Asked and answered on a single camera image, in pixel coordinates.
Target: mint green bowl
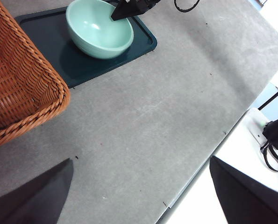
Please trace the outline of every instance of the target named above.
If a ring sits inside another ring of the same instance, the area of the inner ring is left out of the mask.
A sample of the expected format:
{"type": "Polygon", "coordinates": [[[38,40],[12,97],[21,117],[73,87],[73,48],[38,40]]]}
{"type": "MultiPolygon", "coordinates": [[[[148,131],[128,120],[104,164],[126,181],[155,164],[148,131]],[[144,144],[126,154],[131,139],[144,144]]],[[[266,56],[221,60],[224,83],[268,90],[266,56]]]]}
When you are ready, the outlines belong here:
{"type": "Polygon", "coordinates": [[[110,59],[133,42],[128,19],[113,21],[115,7],[102,0],[75,0],[66,10],[68,31],[77,47],[92,57],[110,59]]]}

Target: black cable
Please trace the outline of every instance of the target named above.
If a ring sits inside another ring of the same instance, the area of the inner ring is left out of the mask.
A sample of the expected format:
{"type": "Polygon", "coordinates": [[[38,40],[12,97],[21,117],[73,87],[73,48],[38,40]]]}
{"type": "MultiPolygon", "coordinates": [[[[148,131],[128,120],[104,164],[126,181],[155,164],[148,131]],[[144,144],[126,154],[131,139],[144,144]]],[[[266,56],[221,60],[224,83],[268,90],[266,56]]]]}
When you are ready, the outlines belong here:
{"type": "Polygon", "coordinates": [[[182,13],[187,13],[187,12],[190,12],[192,11],[199,3],[200,0],[197,0],[197,2],[191,7],[191,8],[188,8],[188,9],[181,9],[178,7],[177,3],[176,3],[176,0],[174,0],[174,5],[176,7],[176,9],[182,13]]]}

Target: tray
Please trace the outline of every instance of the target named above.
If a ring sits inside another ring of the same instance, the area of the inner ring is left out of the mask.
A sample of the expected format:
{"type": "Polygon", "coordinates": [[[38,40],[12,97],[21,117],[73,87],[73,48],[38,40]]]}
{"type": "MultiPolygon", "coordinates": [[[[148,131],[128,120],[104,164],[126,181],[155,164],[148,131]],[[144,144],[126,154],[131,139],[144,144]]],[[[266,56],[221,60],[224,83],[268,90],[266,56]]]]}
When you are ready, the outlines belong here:
{"type": "MultiPolygon", "coordinates": [[[[107,2],[115,5],[118,1],[107,2]]],[[[129,18],[134,30],[134,41],[122,55],[108,60],[90,57],[80,51],[69,36],[66,8],[21,15],[15,19],[69,88],[120,67],[157,46],[155,36],[134,16],[129,18]]]]}

